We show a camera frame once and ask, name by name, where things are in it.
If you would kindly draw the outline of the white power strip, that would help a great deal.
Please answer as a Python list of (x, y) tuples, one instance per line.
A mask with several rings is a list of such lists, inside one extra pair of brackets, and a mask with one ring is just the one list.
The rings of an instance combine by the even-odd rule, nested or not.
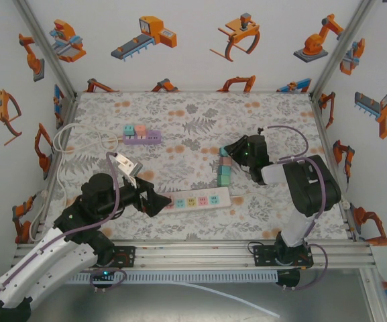
[(171, 199), (171, 204), (161, 210), (160, 214), (205, 211), (231, 206), (231, 197), (227, 187), (174, 191), (163, 193), (163, 195)]

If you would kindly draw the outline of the purple power strip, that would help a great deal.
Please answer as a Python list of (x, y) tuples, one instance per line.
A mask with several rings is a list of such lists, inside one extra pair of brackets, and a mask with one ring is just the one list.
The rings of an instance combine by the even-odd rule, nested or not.
[(162, 143), (162, 135), (158, 130), (146, 130), (135, 132), (133, 136), (123, 135), (125, 145), (159, 145)]

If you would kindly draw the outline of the floral patterned tablecloth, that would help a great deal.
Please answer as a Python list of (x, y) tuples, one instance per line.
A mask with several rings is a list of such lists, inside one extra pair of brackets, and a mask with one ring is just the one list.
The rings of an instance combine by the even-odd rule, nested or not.
[[(235, 93), (85, 93), (80, 98), (45, 228), (93, 174), (108, 172), (108, 149), (143, 164), (140, 178), (158, 193), (215, 188), (219, 148), (264, 129), (272, 160), (323, 147), (306, 95)], [(159, 145), (125, 145), (125, 125), (162, 135)], [(112, 239), (274, 239), (294, 209), (285, 184), (259, 186), (231, 167), (228, 208), (155, 217), (128, 207), (102, 230)]]

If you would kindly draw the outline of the black controller board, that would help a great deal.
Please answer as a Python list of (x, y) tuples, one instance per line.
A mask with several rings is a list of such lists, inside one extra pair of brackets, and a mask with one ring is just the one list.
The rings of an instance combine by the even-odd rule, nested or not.
[(278, 270), (278, 282), (279, 286), (296, 287), (300, 282), (300, 270)]
[(91, 278), (98, 281), (111, 281), (114, 280), (116, 270), (113, 268), (103, 268), (93, 270), (91, 272)]

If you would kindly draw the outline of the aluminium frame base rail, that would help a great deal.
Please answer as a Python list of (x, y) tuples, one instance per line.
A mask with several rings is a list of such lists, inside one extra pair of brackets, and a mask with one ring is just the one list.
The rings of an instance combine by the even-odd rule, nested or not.
[[(313, 240), (314, 268), (373, 268), (376, 261), (366, 242), (348, 239)], [(246, 240), (239, 241), (114, 241), (135, 247), (136, 270), (244, 270), (254, 269), (255, 256)]]

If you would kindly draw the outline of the aluminium frame corner post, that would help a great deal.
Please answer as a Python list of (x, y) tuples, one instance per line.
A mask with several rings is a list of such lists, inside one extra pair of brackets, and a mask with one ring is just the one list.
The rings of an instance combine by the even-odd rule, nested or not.
[(376, 4), (377, 0), (361, 0), (360, 4), (357, 6), (354, 11), (347, 27), (344, 29), (344, 32), (338, 41), (333, 53), (330, 55), (328, 63), (325, 65), (323, 72), (318, 78), (315, 87), (311, 92), (311, 100), (317, 101), (321, 96), (325, 86), (331, 79), (333, 73), (336, 71), (339, 63), (342, 61), (348, 46), (353, 42), (353, 39), (359, 29), (361, 28), (363, 22), (367, 18), (369, 12)]
[(50, 65), (53, 70), (60, 86), (64, 90), (64, 93), (74, 101), (76, 99), (76, 90), (74, 89), (68, 75), (65, 73), (59, 59), (54, 53), (52, 46), (47, 39), (43, 28), (40, 25), (35, 13), (30, 7), (27, 0), (12, 0), (22, 20), (28, 27), (32, 37), (40, 47), (46, 62)]

